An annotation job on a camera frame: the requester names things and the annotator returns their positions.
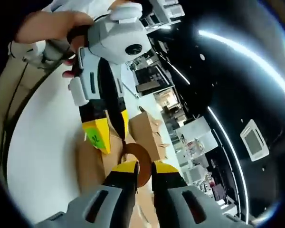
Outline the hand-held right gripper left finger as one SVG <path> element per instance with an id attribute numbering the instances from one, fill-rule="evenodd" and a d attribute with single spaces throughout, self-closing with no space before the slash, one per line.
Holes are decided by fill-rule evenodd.
<path id="1" fill-rule="evenodd" d="M 115 166 L 101 185 L 72 200 L 66 213 L 58 212 L 36 228 L 127 228 L 138 187 L 137 161 Z"/>

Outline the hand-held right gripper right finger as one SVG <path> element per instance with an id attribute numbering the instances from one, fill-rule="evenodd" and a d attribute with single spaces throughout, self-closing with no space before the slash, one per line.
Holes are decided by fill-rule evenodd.
<path id="1" fill-rule="evenodd" d="M 154 207 L 161 228 L 250 228 L 195 186 L 188 186 L 173 166 L 152 163 Z"/>

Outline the person's left hand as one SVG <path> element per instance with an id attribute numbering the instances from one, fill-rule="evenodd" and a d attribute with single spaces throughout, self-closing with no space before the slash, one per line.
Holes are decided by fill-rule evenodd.
<path id="1" fill-rule="evenodd" d="M 33 12 L 21 23 L 14 40 L 31 44 L 48 39 L 64 39 L 71 29 L 83 25 L 91 26 L 93 23 L 89 15 L 79 11 Z"/>

